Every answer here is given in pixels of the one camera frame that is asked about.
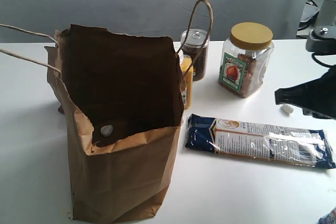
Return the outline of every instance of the spice bottle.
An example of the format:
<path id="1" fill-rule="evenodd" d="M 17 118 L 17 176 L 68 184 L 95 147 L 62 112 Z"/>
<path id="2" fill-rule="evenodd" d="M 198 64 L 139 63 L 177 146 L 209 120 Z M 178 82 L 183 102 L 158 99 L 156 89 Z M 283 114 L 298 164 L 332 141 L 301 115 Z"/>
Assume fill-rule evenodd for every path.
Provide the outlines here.
<path id="1" fill-rule="evenodd" d="M 186 33 L 187 31 L 184 31 L 181 34 L 181 43 L 183 43 Z M 194 64 L 193 81 L 199 81 L 205 76 L 206 59 L 209 46 L 209 39 L 208 39 L 208 41 L 204 45 L 204 48 L 201 48 L 205 37 L 206 37 L 206 31 L 201 29 L 190 29 L 187 40 L 184 46 L 182 47 L 183 54 L 190 56 L 192 60 L 195 58 L 199 50 L 202 51 Z"/>
<path id="2" fill-rule="evenodd" d="M 267 26 L 252 22 L 235 25 L 223 45 L 219 84 L 243 98 L 257 91 L 274 49 L 272 38 Z"/>
<path id="3" fill-rule="evenodd" d="M 185 74 L 186 70 L 192 63 L 191 58 L 188 55 L 183 55 L 182 60 L 180 57 L 180 65 L 182 73 Z M 190 68 L 187 75 L 185 76 L 186 89 L 181 92 L 182 101 L 184 105 L 184 109 L 188 109 L 191 105 L 191 97 L 193 92 L 193 67 Z"/>

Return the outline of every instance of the brown paper bag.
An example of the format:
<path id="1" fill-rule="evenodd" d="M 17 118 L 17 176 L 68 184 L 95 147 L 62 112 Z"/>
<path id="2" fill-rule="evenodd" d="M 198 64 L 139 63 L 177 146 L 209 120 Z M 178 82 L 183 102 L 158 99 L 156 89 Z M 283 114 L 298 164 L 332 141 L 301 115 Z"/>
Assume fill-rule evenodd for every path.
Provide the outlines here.
<path id="1" fill-rule="evenodd" d="M 192 17 L 200 2 L 210 12 L 208 38 L 208 1 L 199 0 Z M 52 40 L 47 65 L 0 51 L 48 67 L 67 119 L 73 218 L 113 223 L 155 216 L 170 184 L 183 113 L 172 39 L 71 25 Z M 105 125 L 113 126 L 108 137 L 100 133 Z"/>

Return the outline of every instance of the yellow spice bottle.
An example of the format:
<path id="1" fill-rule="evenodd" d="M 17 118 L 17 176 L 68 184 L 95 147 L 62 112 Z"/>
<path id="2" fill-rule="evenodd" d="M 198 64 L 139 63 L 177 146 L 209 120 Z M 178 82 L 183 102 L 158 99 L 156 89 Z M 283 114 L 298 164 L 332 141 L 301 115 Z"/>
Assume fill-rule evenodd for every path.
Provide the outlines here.
<path id="1" fill-rule="evenodd" d="M 185 74 L 191 62 L 191 58 L 187 55 L 184 55 L 183 61 L 181 63 L 181 70 L 183 74 Z M 188 71 L 188 74 L 185 76 L 186 89 L 181 92 L 184 109 L 188 109 L 191 105 L 191 95 L 193 92 L 193 72 L 194 69 L 191 67 Z"/>

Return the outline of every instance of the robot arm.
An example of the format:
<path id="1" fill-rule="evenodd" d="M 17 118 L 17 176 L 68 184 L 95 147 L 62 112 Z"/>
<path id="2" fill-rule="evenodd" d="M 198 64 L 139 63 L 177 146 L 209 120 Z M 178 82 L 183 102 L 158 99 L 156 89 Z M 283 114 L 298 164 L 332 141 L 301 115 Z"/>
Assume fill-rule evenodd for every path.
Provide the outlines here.
<path id="1" fill-rule="evenodd" d="M 316 58 L 336 54 L 336 27 L 319 26 L 308 36 L 306 50 L 314 52 L 313 60 L 329 68 L 321 78 L 275 92 L 276 104 L 292 104 L 302 108 L 304 115 L 336 120 L 336 65 L 328 65 Z"/>

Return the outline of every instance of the tabletop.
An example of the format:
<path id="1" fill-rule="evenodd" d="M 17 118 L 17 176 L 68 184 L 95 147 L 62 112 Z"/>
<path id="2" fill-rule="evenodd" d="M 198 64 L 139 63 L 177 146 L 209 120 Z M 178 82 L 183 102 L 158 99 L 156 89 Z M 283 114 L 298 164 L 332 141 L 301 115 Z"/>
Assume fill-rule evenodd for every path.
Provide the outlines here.
<path id="1" fill-rule="evenodd" d="M 319 78 L 327 69 L 305 51 L 305 40 L 276 40 L 263 86 L 246 99 L 218 83 L 222 41 L 209 45 L 205 78 L 194 82 L 184 112 L 223 119 L 324 129 L 336 148 L 336 121 L 290 116 L 274 91 Z M 47 61 L 44 45 L 0 44 Z M 336 64 L 336 57 L 325 57 Z M 0 55 L 0 223 L 83 223 L 71 219 L 66 121 L 46 82 L 46 68 Z M 316 224 L 336 206 L 336 169 L 321 170 L 217 156 L 184 147 L 185 123 L 171 185 L 156 217 L 132 223 Z"/>

